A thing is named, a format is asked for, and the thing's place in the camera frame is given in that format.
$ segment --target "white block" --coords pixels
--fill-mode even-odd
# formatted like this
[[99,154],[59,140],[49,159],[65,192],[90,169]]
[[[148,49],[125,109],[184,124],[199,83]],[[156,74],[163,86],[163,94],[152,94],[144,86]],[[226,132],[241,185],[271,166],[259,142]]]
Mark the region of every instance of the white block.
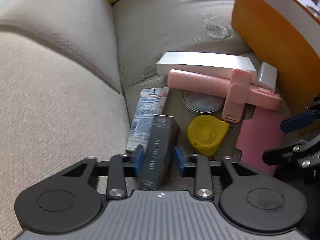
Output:
[[167,76],[171,69],[177,69],[225,79],[231,78],[232,69],[239,68],[251,72],[251,83],[257,82],[257,71],[248,57],[169,51],[162,56],[156,67],[160,76]]
[[267,62],[261,64],[258,72],[257,87],[275,91],[277,82],[277,69]]

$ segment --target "long white box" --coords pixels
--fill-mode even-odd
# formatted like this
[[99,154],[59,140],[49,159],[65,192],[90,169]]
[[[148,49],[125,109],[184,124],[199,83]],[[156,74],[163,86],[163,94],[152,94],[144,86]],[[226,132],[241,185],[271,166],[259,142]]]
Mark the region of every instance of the long white box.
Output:
[[203,52],[166,52],[156,64],[157,73],[167,76],[171,69],[184,70],[208,76],[231,78],[231,71],[239,68],[251,72],[251,83],[257,81],[257,71],[248,57],[203,53]]

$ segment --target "round black cover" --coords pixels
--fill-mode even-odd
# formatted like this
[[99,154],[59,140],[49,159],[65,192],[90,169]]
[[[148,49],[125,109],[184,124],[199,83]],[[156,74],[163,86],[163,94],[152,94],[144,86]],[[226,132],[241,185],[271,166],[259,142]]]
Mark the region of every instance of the round black cover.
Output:
[[92,221],[102,208],[100,194],[79,178],[44,180],[17,197],[14,209],[23,229],[60,234]]
[[235,224],[256,232],[292,228],[306,212],[304,195],[267,175],[239,177],[221,194],[219,207]]

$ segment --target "gray ribbed panel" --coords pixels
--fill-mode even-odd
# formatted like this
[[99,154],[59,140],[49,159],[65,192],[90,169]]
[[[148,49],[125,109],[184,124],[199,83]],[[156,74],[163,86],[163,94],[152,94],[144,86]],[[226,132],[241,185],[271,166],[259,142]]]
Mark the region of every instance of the gray ribbed panel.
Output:
[[215,205],[187,191],[134,191],[112,201],[87,227],[66,235],[44,236],[25,231],[17,240],[302,240],[297,231],[278,236],[243,232],[226,222]]

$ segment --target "pink phone holder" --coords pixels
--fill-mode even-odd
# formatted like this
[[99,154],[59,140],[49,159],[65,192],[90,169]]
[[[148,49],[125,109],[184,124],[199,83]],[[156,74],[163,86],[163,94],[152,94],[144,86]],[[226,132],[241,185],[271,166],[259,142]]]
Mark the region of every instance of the pink phone holder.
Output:
[[244,104],[278,110],[281,97],[274,92],[250,85],[251,73],[234,69],[231,79],[172,69],[168,74],[168,86],[226,98],[222,112],[225,121],[239,122]]

